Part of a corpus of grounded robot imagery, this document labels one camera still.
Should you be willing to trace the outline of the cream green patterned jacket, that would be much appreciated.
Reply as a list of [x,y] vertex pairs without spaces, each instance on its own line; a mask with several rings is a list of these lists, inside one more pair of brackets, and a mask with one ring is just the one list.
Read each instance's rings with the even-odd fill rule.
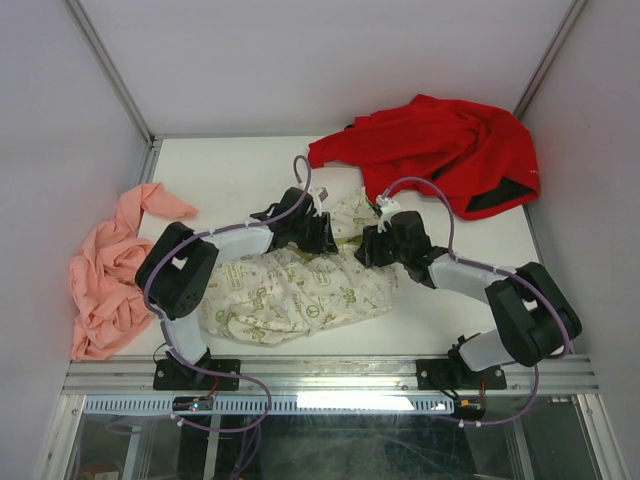
[[363,189],[329,211],[337,252],[312,255],[290,244],[218,265],[197,309],[207,342],[215,337],[277,345],[388,313],[395,266],[364,267],[355,257],[377,216]]

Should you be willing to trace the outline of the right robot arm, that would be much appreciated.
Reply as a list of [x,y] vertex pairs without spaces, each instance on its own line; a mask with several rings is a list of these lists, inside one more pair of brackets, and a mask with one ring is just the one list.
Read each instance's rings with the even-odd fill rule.
[[400,211],[365,227],[355,257],[366,268],[400,264],[417,284],[489,307],[495,328],[460,338],[448,352],[448,378],[459,387],[471,386],[489,367],[534,367],[566,354],[582,333],[578,315],[543,265],[506,269],[464,259],[434,245],[416,211]]

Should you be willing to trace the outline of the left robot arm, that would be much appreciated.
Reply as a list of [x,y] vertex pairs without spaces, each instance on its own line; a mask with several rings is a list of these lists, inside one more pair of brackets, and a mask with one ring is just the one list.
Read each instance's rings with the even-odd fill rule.
[[282,199],[242,223],[195,232],[181,222],[165,228],[135,274],[149,310],[177,361],[175,377],[198,388],[209,377],[209,349],[201,337],[196,309],[214,268],[243,256],[283,249],[291,244],[305,253],[333,254],[330,214],[323,210],[325,188],[291,187]]

